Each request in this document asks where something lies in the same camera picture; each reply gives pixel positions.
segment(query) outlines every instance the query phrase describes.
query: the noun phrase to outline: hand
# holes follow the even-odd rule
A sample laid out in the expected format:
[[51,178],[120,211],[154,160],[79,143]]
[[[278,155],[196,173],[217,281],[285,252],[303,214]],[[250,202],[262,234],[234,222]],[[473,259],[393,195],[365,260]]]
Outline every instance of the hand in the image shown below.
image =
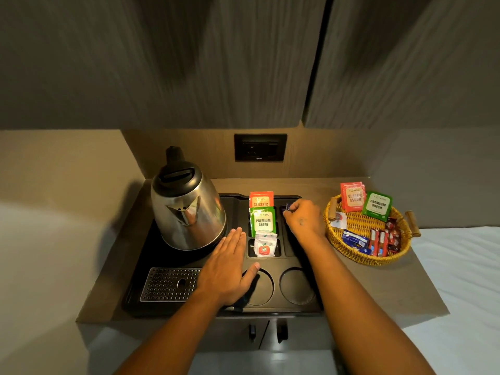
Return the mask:
[[290,205],[290,211],[283,212],[283,217],[302,246],[311,238],[324,238],[326,228],[321,218],[320,207],[311,200],[300,198]]
[[194,293],[214,298],[219,308],[232,305],[242,297],[260,268],[259,263],[254,263],[241,277],[246,246],[247,235],[241,227],[222,238],[200,271]]

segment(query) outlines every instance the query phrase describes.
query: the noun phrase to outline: stainless steel kettle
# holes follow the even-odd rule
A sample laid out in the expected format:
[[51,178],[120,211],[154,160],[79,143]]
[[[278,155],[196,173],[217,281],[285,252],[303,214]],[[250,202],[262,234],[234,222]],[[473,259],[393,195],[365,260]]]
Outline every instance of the stainless steel kettle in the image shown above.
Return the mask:
[[226,212],[208,177],[184,160],[180,147],[166,150],[166,166],[151,183],[154,219],[164,241],[179,250],[196,250],[222,238]]

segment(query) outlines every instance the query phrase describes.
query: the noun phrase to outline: power outlet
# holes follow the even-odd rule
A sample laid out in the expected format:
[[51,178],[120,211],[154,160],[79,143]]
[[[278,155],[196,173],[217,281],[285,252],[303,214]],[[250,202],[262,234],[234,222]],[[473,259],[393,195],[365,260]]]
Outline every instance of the power outlet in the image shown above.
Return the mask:
[[234,159],[237,162],[282,162],[286,134],[235,134]]

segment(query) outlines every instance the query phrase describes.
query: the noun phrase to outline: kettle handle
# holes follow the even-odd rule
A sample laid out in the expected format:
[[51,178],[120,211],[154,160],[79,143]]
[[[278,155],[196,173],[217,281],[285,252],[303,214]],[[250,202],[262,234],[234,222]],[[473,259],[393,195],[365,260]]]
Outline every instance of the kettle handle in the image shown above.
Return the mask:
[[184,162],[184,154],[179,146],[170,146],[166,149],[166,163]]

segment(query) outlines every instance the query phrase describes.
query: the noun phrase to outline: metal grate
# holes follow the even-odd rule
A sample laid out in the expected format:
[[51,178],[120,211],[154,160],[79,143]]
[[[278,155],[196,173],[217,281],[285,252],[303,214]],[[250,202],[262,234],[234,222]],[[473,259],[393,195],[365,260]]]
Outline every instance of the metal grate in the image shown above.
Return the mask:
[[185,302],[196,288],[201,268],[153,267],[141,294],[142,302]]

